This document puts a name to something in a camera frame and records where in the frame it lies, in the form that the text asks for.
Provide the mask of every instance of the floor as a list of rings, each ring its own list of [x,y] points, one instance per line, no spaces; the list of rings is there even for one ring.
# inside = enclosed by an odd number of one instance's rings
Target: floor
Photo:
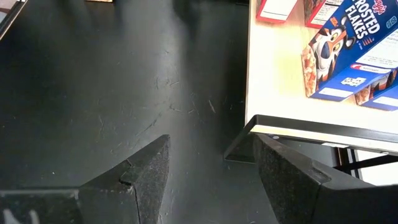
[[[277,223],[254,165],[222,158],[244,124],[247,18],[230,1],[28,1],[0,42],[1,188],[81,185],[170,134],[158,223]]]

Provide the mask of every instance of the blue cereal box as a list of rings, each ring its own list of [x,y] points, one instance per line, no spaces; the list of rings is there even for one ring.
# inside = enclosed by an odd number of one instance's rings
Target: blue cereal box
[[[382,110],[398,110],[398,78],[394,70],[355,94],[358,105]]]
[[[306,95],[341,101],[398,67],[398,0],[344,0],[302,52]]]

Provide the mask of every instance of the kellogg's logo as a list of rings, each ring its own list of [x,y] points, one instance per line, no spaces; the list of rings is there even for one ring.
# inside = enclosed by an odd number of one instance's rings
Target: kellogg's logo
[[[383,0],[374,0],[372,9],[374,13],[378,13],[380,16],[386,11],[387,6],[383,5]]]

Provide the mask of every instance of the black metal bar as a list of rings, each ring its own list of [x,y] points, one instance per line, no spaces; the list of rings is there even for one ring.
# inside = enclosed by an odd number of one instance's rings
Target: black metal bar
[[[274,116],[265,116],[265,115],[256,115],[256,116],[257,116],[256,124],[258,125],[398,143],[398,134],[394,133],[385,133],[382,131],[375,131],[364,128],[354,128],[350,126],[342,126],[337,124],[303,121],[303,120],[290,119],[290,118],[279,118]]]
[[[355,150],[347,149],[347,151],[348,151],[348,154],[349,154],[349,159],[350,159],[350,161],[352,161],[352,162],[357,162]],[[352,169],[352,170],[351,170],[351,175],[352,175],[353,177],[356,177],[356,178],[359,178],[359,179],[360,179],[359,170],[358,170],[358,169]]]
[[[394,133],[385,133],[371,129],[354,128],[354,127],[342,126],[337,124],[318,123],[313,121],[304,121],[298,119],[280,118],[275,116],[265,116],[257,114],[252,117],[252,119],[247,123],[247,125],[245,125],[243,130],[239,133],[239,135],[232,142],[232,144],[227,148],[227,150],[224,153],[224,158],[226,160],[238,161],[238,162],[252,162],[252,163],[254,162],[254,159],[252,158],[252,152],[249,152],[247,150],[247,147],[245,146],[246,143],[243,142],[243,139],[245,139],[245,136],[247,136],[252,131],[255,125],[294,129],[299,131],[311,131],[322,134],[332,134],[332,135],[346,136],[352,138],[398,143],[398,134]],[[310,142],[314,144],[325,143],[324,141],[321,140],[305,139],[301,138],[300,136],[278,135],[278,137],[293,141]],[[330,143],[343,144],[342,142],[330,142]],[[355,150],[367,150],[372,152],[380,151],[378,149],[365,149],[363,147],[358,147],[358,146],[349,146],[349,147],[350,149],[355,149]],[[398,153],[391,152],[391,155],[398,156]]]
[[[378,166],[378,165],[383,165],[383,164],[390,164],[393,162],[398,162],[398,156],[386,155],[386,156],[376,157],[376,158],[372,158],[372,159],[366,159],[364,161],[353,162],[353,163],[345,164],[342,166],[335,166],[334,168],[337,170],[340,170],[340,171],[347,171],[347,170],[353,170],[353,169]]]
[[[352,158],[353,158],[353,162],[357,162],[358,161],[358,151],[351,149],[351,155],[352,155]],[[354,169],[354,174],[355,174],[356,178],[362,180],[361,169]]]
[[[338,148],[337,147],[335,150],[337,151],[338,158],[339,158],[338,166],[344,166],[344,165],[347,165],[347,164],[351,163],[351,161],[349,160],[348,150],[347,149],[342,149],[342,148]],[[351,175],[351,171],[350,170],[344,170],[342,172]]]

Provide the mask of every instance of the table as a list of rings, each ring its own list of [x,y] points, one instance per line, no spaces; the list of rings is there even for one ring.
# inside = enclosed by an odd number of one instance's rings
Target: table
[[[3,35],[7,32],[8,28],[14,22],[15,18],[18,16],[22,8],[25,6],[27,0],[15,0],[13,2],[4,1],[0,3],[0,8],[10,8],[9,12],[4,16],[4,18],[0,19],[0,40],[2,39]]]
[[[398,156],[398,112],[357,106],[354,96],[342,102],[305,96],[300,54],[317,29],[304,26],[303,2],[283,24],[257,21],[258,4],[250,0],[246,126],[224,158],[252,162],[239,152],[248,133]]]

